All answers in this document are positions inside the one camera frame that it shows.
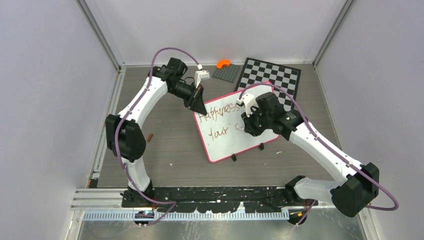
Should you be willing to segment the pink framed whiteboard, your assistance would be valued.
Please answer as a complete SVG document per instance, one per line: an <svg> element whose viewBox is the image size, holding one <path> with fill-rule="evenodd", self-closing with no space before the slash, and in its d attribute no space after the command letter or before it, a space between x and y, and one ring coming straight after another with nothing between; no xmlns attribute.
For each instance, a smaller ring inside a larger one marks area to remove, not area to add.
<svg viewBox="0 0 424 240"><path fill-rule="evenodd" d="M272 130L265 130L260 136L237 129L244 128L244 109L236 105L241 90L223 95L205 103L207 115L193 113L197 129L205 149L207 160L216 163L259 147L279 138Z"/></svg>

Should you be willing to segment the red marker cap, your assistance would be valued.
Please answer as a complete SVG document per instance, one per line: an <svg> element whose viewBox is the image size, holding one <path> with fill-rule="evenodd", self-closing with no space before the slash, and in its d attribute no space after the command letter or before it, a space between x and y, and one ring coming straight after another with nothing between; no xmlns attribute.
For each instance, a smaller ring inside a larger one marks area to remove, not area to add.
<svg viewBox="0 0 424 240"><path fill-rule="evenodd" d="M150 142L152 138L153 138L153 134L150 133L149 136L148 136L148 138L147 138L147 142Z"/></svg>

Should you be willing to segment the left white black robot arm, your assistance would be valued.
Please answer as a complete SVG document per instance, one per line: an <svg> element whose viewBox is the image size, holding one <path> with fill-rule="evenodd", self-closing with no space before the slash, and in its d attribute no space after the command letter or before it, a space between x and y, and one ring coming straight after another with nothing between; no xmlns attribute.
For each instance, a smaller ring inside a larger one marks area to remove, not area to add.
<svg viewBox="0 0 424 240"><path fill-rule="evenodd" d="M106 117L106 145L127 175L128 187L122 194L127 201L148 207L154 200L143 160L147 143L142 126L157 102L169 93L182 99L185 108L206 115L201 81L210 78L210 73L201 65L197 67L193 82L188 84L183 79L188 67L180 59L172 57L166 65L154 66L133 100L118 114Z"/></svg>

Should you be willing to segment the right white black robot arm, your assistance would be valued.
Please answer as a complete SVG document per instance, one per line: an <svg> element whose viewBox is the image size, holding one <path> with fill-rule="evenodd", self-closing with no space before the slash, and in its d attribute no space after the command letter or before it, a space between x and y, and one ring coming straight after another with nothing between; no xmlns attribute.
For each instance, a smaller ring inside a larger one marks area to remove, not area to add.
<svg viewBox="0 0 424 240"><path fill-rule="evenodd" d="M353 218L378 196L380 170L376 165L364 165L347 156L304 120L299 111L285 111L273 92L258 97L244 93L236 104L244 109L244 132L258 137L271 130L307 152L331 175L332 180L298 175L286 183L285 198L291 205L318 200L333 204L342 214Z"/></svg>

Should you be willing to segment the grey lego baseplate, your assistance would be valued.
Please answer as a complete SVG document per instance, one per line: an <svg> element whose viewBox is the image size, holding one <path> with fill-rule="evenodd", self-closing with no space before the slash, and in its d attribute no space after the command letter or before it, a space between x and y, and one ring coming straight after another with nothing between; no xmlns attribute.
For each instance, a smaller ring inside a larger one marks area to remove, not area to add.
<svg viewBox="0 0 424 240"><path fill-rule="evenodd" d="M230 64L222 68L216 68L212 74L213 78L233 83L241 70L240 65Z"/></svg>

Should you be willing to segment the orange curved plastic piece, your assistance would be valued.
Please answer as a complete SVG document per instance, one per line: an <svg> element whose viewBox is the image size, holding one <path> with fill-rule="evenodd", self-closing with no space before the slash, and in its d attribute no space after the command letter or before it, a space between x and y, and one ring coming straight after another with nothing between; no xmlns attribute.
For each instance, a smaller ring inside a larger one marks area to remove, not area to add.
<svg viewBox="0 0 424 240"><path fill-rule="evenodd" d="M231 61L229 59L222 59L222 60L217 62L216 68L222 69L224 67L229 67L230 65L231 65Z"/></svg>

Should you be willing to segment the black white checkerboard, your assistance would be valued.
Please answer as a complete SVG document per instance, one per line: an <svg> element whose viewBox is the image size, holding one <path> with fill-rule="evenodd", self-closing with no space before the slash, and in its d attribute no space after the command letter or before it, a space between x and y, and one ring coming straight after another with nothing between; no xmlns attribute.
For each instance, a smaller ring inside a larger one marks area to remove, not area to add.
<svg viewBox="0 0 424 240"><path fill-rule="evenodd" d="M279 90L274 91L279 102L284 105L285 111L289 111L295 108L292 99L297 97L300 78L300 69L248 57L234 90L239 91L252 84L270 82L289 94L286 96Z"/></svg>

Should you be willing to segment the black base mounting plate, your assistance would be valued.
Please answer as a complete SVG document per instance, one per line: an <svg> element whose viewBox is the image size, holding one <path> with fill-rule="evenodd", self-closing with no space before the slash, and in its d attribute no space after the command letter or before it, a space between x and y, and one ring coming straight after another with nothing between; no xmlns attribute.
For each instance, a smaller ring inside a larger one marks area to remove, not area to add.
<svg viewBox="0 0 424 240"><path fill-rule="evenodd" d="M121 192L122 207L152 208L160 213L234 213L243 207L246 213L277 213L283 207L306 210L314 202L291 196L279 186L154 187L147 193L150 202L137 191Z"/></svg>

